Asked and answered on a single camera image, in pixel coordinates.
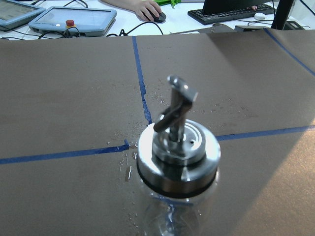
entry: hand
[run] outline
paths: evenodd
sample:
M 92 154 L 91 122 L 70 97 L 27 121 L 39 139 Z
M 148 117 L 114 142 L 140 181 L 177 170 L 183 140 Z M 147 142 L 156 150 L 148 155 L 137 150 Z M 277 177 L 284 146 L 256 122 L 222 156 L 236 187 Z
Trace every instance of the hand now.
M 144 21 L 153 21 L 149 10 L 156 16 L 162 12 L 160 6 L 153 0 L 135 0 L 132 10 Z

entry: touchscreen display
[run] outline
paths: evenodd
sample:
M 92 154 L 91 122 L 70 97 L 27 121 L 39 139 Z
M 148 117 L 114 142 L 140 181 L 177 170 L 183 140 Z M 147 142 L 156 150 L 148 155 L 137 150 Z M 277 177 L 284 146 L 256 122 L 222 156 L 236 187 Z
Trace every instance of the touchscreen display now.
M 109 13 L 109 11 L 53 8 L 36 22 L 62 24 L 66 20 L 74 20 L 75 25 L 99 26 L 106 21 Z
M 36 8 L 31 6 L 0 0 L 0 19 L 5 21 L 22 16 L 35 10 Z

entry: green object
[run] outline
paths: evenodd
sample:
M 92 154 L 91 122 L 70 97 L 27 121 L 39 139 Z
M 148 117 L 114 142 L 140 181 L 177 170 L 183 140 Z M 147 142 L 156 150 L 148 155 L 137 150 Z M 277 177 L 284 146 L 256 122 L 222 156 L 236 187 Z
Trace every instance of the green object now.
M 171 4 L 174 7 L 176 4 L 180 3 L 181 0 L 154 0 L 159 6 Z

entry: stainless steel pour spout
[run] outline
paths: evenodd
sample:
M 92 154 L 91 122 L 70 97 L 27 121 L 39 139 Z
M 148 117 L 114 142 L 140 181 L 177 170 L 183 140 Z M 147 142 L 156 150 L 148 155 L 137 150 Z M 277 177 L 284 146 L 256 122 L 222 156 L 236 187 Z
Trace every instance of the stainless steel pour spout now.
M 143 181 L 168 197 L 187 198 L 207 189 L 216 177 L 220 146 L 201 124 L 186 119 L 197 91 L 171 75 L 171 105 L 141 134 L 137 167 Z

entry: white desk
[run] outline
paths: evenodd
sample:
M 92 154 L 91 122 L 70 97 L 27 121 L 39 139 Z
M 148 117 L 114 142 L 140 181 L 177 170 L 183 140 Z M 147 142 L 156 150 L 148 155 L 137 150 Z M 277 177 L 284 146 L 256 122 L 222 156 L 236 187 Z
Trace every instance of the white desk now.
M 63 6 L 67 4 L 68 2 L 69 2 L 68 0 L 43 1 L 43 2 L 39 2 L 37 5 L 42 6 L 44 8 L 49 8 L 51 6 Z M 120 9 L 117 7 L 113 7 L 111 5 L 105 4 L 104 2 L 101 2 L 100 0 L 86 0 L 86 3 L 89 5 L 89 8 L 115 9 L 117 11 L 116 20 L 106 35 L 110 33 L 119 34 L 121 29 L 124 29 L 125 32 L 128 32 L 134 27 L 136 27 L 137 25 L 143 23 L 143 21 L 138 19 L 138 17 L 133 12 Z M 83 7 L 78 2 L 73 2 L 69 6 Z M 170 4 L 164 5 L 162 6 L 162 10 L 166 14 L 167 19 L 164 23 L 161 23 L 158 25 L 164 34 L 211 27 L 211 25 L 204 26 L 203 24 L 197 22 L 195 19 L 187 15 L 187 12 L 189 10 L 202 9 L 202 6 L 203 6 L 203 3 L 180 3 L 180 4 L 177 4 L 175 8 L 172 8 Z M 267 20 L 272 20 L 273 17 L 274 16 L 272 14 L 267 15 Z M 246 18 L 245 20 L 254 21 L 255 19 L 251 17 L 251 18 Z M 235 20 L 235 21 L 224 22 L 224 24 L 234 29 L 236 25 L 247 25 L 247 22 Z M 266 24 L 255 23 L 255 25 L 270 27 L 269 25 L 266 25 Z M 35 33 L 27 25 L 23 27 L 19 27 L 16 30 L 23 33 L 35 34 L 35 35 L 40 36 L 39 33 Z M 154 24 L 144 24 L 140 26 L 139 28 L 137 28 L 135 31 L 131 32 L 129 35 L 159 35 L 159 34 L 161 33 Z M 17 37 L 17 38 L 22 38 L 22 39 L 37 39 L 36 36 L 22 35 L 20 33 L 13 32 L 13 31 L 10 31 L 10 32 L 0 31 L 0 36 L 1 37 Z M 56 35 L 56 34 L 49 34 L 47 36 L 59 37 L 59 35 Z

